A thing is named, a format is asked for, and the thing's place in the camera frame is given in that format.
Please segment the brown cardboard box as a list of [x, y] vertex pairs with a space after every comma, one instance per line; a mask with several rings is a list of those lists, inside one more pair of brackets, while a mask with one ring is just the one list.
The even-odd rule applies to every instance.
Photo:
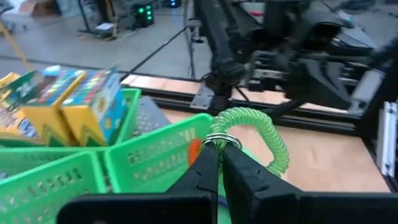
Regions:
[[18, 12], [31, 17], [54, 16], [59, 14], [55, 0], [25, 0], [19, 6]]

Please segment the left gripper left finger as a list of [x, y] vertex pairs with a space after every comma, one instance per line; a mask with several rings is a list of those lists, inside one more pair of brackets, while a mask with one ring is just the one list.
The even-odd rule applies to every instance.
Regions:
[[164, 193], [80, 196], [60, 209], [57, 224], [217, 224], [219, 161], [208, 142]]

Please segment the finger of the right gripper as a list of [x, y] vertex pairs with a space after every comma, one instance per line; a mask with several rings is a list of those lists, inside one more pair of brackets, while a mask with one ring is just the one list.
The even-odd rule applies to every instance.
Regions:
[[339, 79], [343, 64], [301, 58], [291, 62], [287, 98], [339, 110], [351, 106], [351, 95]]

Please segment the silver aluminium bar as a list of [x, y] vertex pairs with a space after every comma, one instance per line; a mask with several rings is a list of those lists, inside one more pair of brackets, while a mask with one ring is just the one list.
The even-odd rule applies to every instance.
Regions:
[[385, 102], [382, 123], [382, 165], [383, 175], [395, 177], [396, 144], [398, 126], [398, 105]]

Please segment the orange coil keychain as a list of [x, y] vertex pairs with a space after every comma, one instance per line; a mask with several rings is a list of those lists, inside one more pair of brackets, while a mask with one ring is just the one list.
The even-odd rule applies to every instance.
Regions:
[[188, 152], [187, 152], [187, 159], [188, 159], [188, 165], [191, 166], [196, 158], [198, 157], [201, 149], [201, 139], [193, 139], [190, 144], [188, 145]]

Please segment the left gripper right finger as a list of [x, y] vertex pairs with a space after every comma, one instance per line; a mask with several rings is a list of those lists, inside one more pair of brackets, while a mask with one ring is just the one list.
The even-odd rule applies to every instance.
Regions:
[[231, 143], [223, 185], [232, 224], [398, 224], [398, 194], [303, 191]]

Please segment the black tower green lights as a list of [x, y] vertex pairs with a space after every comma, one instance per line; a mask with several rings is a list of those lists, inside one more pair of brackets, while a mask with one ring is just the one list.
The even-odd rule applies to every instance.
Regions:
[[149, 27], [154, 24], [152, 0], [136, 0], [127, 6], [133, 29]]

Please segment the green coil keychain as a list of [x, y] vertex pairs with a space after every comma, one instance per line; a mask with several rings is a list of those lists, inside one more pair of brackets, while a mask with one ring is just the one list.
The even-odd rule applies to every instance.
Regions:
[[220, 156], [223, 155], [228, 143], [242, 150], [242, 142], [227, 133], [228, 129], [237, 125], [249, 125], [257, 129], [263, 142], [273, 155], [273, 160], [266, 166], [266, 169], [272, 174], [281, 177], [289, 168], [289, 152], [271, 117], [262, 111], [245, 107], [235, 107], [222, 111], [218, 116], [214, 117], [210, 126], [210, 134], [206, 136], [200, 148], [203, 149], [205, 144], [212, 142], [215, 144]]

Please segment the grey perforated metal shelf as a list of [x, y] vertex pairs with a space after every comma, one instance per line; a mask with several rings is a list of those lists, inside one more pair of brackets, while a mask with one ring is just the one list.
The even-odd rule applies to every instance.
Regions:
[[138, 137], [170, 124], [163, 111], [149, 96], [143, 96], [139, 100], [136, 111], [136, 122], [130, 132], [129, 138]]

